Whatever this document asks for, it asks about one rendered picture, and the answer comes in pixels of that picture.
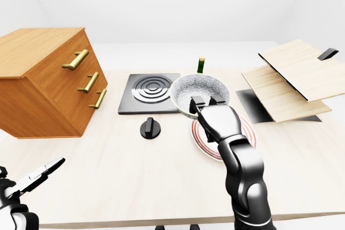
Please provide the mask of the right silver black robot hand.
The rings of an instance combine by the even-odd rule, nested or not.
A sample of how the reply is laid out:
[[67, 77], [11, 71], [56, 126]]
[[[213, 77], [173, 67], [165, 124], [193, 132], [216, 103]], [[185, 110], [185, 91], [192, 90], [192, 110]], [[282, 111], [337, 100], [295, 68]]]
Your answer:
[[242, 133], [238, 114], [219, 95], [211, 96], [208, 106], [200, 96], [192, 96], [189, 112], [198, 115], [197, 120], [203, 127], [209, 143], [219, 143]]

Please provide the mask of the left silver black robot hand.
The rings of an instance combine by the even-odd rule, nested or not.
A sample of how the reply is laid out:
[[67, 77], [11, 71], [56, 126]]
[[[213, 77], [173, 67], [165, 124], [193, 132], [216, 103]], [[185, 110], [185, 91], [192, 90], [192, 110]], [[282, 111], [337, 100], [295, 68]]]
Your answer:
[[34, 172], [31, 172], [14, 182], [7, 179], [8, 172], [5, 167], [0, 166], [0, 214], [12, 209], [27, 212], [25, 205], [20, 203], [19, 197], [26, 192], [31, 192], [41, 183], [48, 179], [48, 175], [53, 173], [65, 162], [65, 158], [57, 158], [43, 166], [40, 166]]

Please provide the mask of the patterned grey bowl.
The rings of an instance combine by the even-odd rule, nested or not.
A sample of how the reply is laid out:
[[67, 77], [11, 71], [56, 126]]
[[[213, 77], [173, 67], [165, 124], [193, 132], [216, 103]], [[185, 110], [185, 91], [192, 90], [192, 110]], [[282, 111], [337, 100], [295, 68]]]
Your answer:
[[221, 96], [225, 103], [230, 101], [228, 88], [218, 79], [205, 74], [189, 74], [176, 79], [170, 89], [170, 98], [181, 114], [197, 119], [197, 114], [189, 112], [190, 101], [193, 96], [200, 96], [206, 104], [212, 96]]

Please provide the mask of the white plate with red rings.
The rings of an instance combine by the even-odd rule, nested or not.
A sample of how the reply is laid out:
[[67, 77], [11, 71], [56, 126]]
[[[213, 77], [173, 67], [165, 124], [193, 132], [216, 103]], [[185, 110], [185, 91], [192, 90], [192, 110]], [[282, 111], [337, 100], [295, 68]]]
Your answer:
[[[238, 115], [241, 121], [241, 132], [244, 136], [247, 137], [249, 143], [253, 147], [258, 145], [258, 136], [251, 125], [251, 123], [243, 118], [241, 115]], [[209, 143], [206, 137], [206, 133], [197, 120], [193, 120], [190, 126], [191, 136], [194, 143], [197, 147], [208, 157], [218, 161], [223, 162], [221, 155], [218, 151], [218, 144], [216, 142]]]

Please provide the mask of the flat dark stove plate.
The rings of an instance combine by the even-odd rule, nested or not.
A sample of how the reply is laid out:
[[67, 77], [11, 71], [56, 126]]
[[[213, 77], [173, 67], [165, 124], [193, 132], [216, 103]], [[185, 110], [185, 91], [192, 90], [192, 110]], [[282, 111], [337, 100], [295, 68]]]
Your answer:
[[179, 73], [130, 74], [119, 108], [120, 115], [178, 113], [169, 89]]

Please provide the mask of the round black stove knob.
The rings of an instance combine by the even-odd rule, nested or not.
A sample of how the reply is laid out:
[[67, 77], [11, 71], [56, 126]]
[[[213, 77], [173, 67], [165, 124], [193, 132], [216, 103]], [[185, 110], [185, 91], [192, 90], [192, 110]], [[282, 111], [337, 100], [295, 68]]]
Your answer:
[[152, 117], [148, 117], [147, 120], [141, 124], [140, 134], [147, 140], [155, 139], [160, 133], [161, 126]]

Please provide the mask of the wooden cabinet drawer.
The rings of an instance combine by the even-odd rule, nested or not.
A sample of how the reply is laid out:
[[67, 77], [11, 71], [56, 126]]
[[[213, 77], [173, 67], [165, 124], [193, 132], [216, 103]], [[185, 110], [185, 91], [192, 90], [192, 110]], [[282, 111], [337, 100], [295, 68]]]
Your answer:
[[[90, 108], [88, 105], [96, 103], [99, 96], [96, 92], [107, 87], [107, 80], [97, 62], [94, 64], [80, 64], [73, 71], [64, 68], [63, 72], [64, 84], [56, 96], [56, 102], [62, 108], [63, 115], [66, 116], [81, 136], [95, 111], [94, 108]], [[99, 72], [99, 76], [91, 90], [88, 93], [77, 91], [77, 88], [86, 86], [90, 80], [87, 75], [94, 72]]]
[[29, 70], [26, 76], [47, 96], [56, 99], [64, 84], [62, 64], [69, 64], [76, 57], [74, 53], [84, 49], [89, 54], [80, 64], [92, 64], [91, 46], [82, 29]]
[[90, 44], [58, 49], [35, 73], [35, 79], [71, 120], [93, 113], [107, 81]]

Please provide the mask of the large pale wooden board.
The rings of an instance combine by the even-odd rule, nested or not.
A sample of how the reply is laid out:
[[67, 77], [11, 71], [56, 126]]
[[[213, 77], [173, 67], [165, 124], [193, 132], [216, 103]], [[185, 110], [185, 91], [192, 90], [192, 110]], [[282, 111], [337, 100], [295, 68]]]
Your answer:
[[300, 39], [259, 52], [307, 102], [345, 94], [345, 63], [335, 57], [320, 60], [321, 54]]

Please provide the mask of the wooden cabinet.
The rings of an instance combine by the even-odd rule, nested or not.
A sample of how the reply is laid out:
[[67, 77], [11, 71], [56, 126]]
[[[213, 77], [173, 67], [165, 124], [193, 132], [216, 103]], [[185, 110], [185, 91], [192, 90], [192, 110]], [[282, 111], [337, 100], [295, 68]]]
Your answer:
[[0, 37], [0, 129], [17, 138], [80, 137], [26, 73], [82, 29], [23, 28]]

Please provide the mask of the small black block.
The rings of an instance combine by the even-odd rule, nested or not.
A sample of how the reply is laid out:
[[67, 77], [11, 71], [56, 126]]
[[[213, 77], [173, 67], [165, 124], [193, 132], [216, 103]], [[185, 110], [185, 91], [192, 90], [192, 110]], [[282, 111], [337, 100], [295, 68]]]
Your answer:
[[335, 48], [328, 48], [326, 51], [324, 51], [320, 56], [318, 56], [318, 59], [321, 61], [327, 60], [332, 58], [334, 55], [336, 55], [339, 52], [339, 50]]

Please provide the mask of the flat dark base plate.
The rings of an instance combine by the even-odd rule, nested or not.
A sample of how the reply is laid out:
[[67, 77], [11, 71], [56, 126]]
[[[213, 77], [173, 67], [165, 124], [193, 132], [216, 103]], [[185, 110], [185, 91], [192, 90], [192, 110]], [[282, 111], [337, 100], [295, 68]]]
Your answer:
[[245, 108], [252, 123], [285, 122], [290, 120], [321, 121], [318, 113], [329, 111], [329, 107], [321, 101], [307, 103], [297, 93], [291, 90], [283, 94], [267, 93], [252, 88], [236, 91], [240, 102]]

